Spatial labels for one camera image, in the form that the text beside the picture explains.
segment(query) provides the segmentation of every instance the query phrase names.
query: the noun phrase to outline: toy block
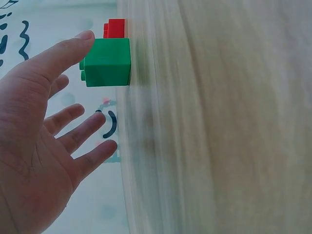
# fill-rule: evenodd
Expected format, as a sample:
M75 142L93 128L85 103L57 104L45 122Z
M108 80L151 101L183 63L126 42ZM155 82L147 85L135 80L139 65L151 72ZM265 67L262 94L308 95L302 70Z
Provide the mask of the toy block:
M125 19L109 19L108 38L125 37Z
M86 82L87 87L129 85L129 39L96 39L90 52L80 62L79 68L81 80Z
M103 38L108 38L108 24L104 24L104 35Z

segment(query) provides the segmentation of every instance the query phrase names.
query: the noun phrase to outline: red lego brick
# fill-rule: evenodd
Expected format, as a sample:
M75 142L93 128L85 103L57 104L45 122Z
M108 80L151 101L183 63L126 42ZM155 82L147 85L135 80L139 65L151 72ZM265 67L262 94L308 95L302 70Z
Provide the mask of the red lego brick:
M125 19L109 19L108 38L125 38Z
M107 36L108 36L108 23L105 23L103 38L107 38Z

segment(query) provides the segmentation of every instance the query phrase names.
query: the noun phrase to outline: green lego brick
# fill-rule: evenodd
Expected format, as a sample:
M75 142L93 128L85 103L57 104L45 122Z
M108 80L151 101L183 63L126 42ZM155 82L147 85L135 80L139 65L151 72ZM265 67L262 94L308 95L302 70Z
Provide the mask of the green lego brick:
M79 63L79 69L84 70L84 59Z
M85 71L81 71L81 80L82 81L86 80L86 73L85 73Z
M79 64L87 87L129 85L131 56L128 38L96 39Z

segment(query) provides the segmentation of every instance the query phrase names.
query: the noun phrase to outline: wooden board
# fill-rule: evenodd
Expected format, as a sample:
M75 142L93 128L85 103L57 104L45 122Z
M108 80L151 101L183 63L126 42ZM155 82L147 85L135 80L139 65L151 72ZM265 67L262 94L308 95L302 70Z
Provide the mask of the wooden board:
M119 0L132 234L312 232L312 2Z

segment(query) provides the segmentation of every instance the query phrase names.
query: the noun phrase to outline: fingernail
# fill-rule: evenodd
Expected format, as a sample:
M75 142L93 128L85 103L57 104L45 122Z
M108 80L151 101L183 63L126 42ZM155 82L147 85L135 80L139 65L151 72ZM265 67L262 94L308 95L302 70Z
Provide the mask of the fingernail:
M92 37L92 31L90 30L83 31L79 33L77 36L75 36L75 38L79 38L81 40L88 40L88 39L91 39L91 37Z

